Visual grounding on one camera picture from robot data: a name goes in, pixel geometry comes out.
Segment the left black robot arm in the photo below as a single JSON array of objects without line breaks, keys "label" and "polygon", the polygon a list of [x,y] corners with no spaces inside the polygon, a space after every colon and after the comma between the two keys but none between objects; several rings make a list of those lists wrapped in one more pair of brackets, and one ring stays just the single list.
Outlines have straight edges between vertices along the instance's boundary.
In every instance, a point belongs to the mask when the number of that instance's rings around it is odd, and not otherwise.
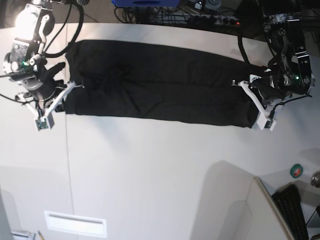
[{"label": "left black robot arm", "polygon": [[292,95],[309,96],[314,85],[305,32],[320,29],[320,18],[307,15],[305,0],[242,0],[234,16],[264,36],[272,58],[265,73],[249,86],[257,89],[264,105]]}]

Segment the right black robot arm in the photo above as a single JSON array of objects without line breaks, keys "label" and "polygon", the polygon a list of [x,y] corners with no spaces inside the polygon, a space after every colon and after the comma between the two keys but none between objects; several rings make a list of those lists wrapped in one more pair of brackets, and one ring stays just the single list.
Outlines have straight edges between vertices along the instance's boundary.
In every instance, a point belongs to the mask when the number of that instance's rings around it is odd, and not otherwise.
[{"label": "right black robot arm", "polygon": [[32,0],[28,2],[17,18],[15,27],[17,35],[14,38],[11,51],[4,58],[4,77],[22,85],[26,92],[24,99],[18,96],[10,101],[27,105],[35,103],[35,109],[42,116],[52,108],[56,112],[65,110],[63,97],[59,97],[67,85],[54,77],[65,68],[65,62],[60,62],[50,69],[46,69],[48,59],[58,58],[67,53],[76,42],[84,23],[84,9],[87,0],[62,0],[61,4],[76,7],[79,12],[77,29],[68,45],[58,53],[48,53],[51,42],[48,35],[55,26],[55,17],[52,10],[53,0]]}]

